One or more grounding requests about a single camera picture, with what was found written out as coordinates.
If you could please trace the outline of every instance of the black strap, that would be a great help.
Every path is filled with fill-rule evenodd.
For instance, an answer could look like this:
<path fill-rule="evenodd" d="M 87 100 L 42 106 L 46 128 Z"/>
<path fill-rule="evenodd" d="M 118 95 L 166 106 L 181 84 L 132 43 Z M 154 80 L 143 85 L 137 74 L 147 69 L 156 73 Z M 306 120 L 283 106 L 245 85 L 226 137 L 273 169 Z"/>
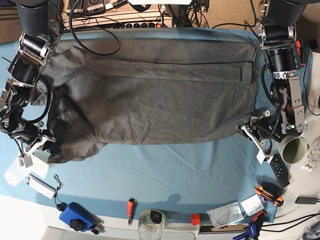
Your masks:
<path fill-rule="evenodd" d="M 133 7 L 134 10 L 136 10 L 137 12 L 139 13 L 143 13 L 144 11 L 147 11 L 151 5 L 148 4 L 148 5 L 145 5 L 145 6 L 142 6 L 142 5 L 132 5 L 131 3 L 129 3 L 131 5 L 131 7 Z"/>

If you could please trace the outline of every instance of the glass jar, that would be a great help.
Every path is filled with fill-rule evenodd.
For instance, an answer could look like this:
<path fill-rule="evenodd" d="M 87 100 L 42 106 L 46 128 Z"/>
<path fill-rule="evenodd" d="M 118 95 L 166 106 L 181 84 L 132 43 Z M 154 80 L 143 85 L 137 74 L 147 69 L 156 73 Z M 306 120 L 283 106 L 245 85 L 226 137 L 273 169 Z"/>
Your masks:
<path fill-rule="evenodd" d="M 166 216 L 159 210 L 149 209 L 140 214 L 139 240 L 160 240 L 165 229 Z"/>

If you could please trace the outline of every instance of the white cable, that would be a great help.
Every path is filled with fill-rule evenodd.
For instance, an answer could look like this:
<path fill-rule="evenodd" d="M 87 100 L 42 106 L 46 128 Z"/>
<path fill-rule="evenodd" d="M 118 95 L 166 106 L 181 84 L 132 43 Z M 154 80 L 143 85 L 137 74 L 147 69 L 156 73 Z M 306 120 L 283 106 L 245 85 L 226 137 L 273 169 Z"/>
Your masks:
<path fill-rule="evenodd" d="M 313 141 L 307 160 L 302 166 L 303 169 L 311 172 L 320 161 L 320 137 Z"/>

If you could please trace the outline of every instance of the blue case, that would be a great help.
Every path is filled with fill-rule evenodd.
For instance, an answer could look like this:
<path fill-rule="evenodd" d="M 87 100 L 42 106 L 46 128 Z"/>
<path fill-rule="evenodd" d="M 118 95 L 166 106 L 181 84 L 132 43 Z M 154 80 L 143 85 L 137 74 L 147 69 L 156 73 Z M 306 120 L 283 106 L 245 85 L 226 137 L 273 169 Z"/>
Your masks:
<path fill-rule="evenodd" d="M 59 219 L 70 226 L 71 220 L 80 219 L 83 221 L 83 231 L 90 230 L 95 223 L 95 219 L 84 209 L 82 209 L 77 203 L 71 202 L 65 210 L 60 214 Z"/>

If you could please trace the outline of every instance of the gray fabric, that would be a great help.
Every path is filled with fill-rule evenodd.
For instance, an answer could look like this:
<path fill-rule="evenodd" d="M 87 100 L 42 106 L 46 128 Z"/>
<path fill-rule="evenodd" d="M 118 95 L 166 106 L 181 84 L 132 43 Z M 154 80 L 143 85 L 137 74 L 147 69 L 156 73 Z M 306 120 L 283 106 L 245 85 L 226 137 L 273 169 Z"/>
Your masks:
<path fill-rule="evenodd" d="M 84 44 L 102 53 L 115 47 L 105 39 Z M 251 44 L 122 39 L 120 50 L 108 57 L 73 45 L 62 41 L 43 73 L 54 86 L 47 125 L 62 145 L 50 163 L 81 161 L 108 143 L 225 138 L 254 110 L 256 48 Z M 33 101 L 39 96 L 35 92 Z"/>

